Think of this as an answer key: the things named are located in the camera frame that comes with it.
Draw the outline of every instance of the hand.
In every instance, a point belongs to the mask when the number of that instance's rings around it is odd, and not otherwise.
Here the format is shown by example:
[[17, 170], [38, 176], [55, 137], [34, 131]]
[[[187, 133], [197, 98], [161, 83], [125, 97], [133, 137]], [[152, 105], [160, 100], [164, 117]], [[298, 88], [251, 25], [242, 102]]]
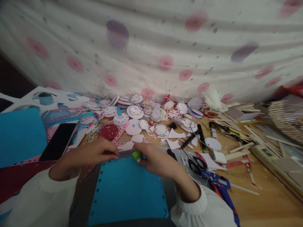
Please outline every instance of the hand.
[[200, 187], [170, 155], [155, 145], [146, 143], [135, 143], [132, 148], [132, 151], [134, 150], [141, 151], [147, 159], [141, 160], [139, 166], [143, 166], [150, 173], [171, 178], [176, 182], [176, 189], [184, 202], [195, 202], [200, 198]]
[[132, 151], [134, 150], [139, 150], [146, 156], [147, 160], [141, 160], [138, 165], [150, 173], [175, 180], [181, 172], [185, 172], [179, 162], [153, 144], [135, 143]]
[[92, 166], [119, 158], [119, 150], [112, 142], [101, 138], [81, 145], [64, 154], [49, 172], [56, 181], [67, 180], [79, 172], [81, 166]]

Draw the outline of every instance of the person's left hand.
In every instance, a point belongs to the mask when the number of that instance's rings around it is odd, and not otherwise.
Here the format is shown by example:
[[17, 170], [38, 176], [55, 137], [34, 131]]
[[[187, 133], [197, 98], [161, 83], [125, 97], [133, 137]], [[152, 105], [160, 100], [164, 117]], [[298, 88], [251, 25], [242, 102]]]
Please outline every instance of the person's left hand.
[[118, 158], [116, 145], [104, 138], [97, 139], [64, 154], [50, 170], [49, 177], [57, 181], [66, 180], [81, 166], [92, 166]]

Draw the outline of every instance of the white curtain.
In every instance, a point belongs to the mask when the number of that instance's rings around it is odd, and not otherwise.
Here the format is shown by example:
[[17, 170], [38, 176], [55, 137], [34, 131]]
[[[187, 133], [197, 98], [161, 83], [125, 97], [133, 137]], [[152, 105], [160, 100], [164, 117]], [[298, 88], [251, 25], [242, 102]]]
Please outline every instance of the white curtain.
[[303, 75], [303, 0], [7, 0], [0, 50], [70, 92], [261, 101]]

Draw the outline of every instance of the cardboard box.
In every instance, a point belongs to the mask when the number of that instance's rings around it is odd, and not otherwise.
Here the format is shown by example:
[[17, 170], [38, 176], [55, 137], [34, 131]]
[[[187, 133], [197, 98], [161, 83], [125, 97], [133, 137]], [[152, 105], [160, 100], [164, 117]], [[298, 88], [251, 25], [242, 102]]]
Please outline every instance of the cardboard box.
[[237, 121], [252, 120], [259, 115], [259, 113], [238, 110], [236, 107], [229, 107], [226, 113]]

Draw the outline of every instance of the person's right hand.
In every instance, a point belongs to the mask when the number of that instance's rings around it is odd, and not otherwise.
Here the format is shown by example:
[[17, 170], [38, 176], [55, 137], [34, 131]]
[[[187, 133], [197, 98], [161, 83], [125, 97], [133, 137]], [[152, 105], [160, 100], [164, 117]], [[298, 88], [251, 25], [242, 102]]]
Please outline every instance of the person's right hand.
[[185, 172], [179, 162], [153, 144], [135, 143], [132, 151], [135, 150], [146, 156], [147, 160], [141, 160], [138, 165], [150, 173], [175, 179], [181, 172]]

